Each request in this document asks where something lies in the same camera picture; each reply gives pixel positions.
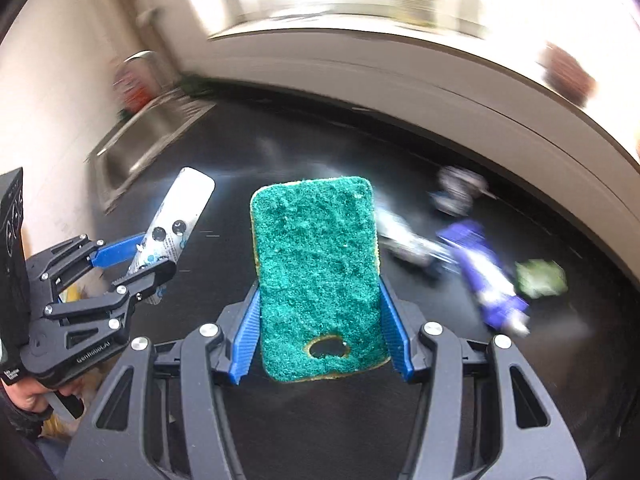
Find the person's left hand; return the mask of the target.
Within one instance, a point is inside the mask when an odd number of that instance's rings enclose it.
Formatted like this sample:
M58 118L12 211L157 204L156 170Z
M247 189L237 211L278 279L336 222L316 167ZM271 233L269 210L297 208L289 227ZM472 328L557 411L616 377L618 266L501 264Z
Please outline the person's left hand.
M62 396L79 396L84 386L85 378L78 377L58 388ZM4 380L1 385L11 402L20 410L29 413L43 413L49 408L46 394L52 389L41 385L32 377L25 377L14 384L9 385Z

